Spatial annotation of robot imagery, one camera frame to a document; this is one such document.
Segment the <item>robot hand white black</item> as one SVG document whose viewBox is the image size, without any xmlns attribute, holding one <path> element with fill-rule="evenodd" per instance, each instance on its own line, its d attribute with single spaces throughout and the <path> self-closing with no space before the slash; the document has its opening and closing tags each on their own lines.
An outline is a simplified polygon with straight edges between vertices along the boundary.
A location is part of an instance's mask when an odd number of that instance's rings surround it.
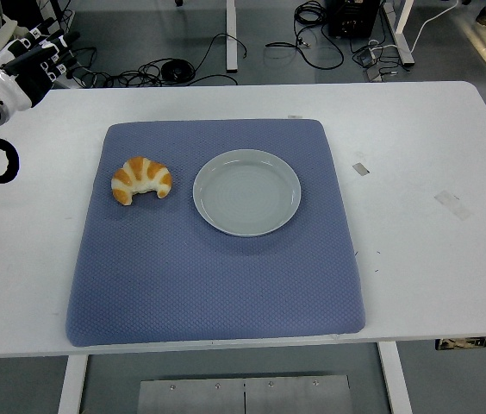
<svg viewBox="0 0 486 414">
<path fill-rule="evenodd" d="M 77 63 L 77 31 L 49 33 L 49 18 L 0 51 L 0 117 L 37 105 L 53 84 Z"/>
</svg>

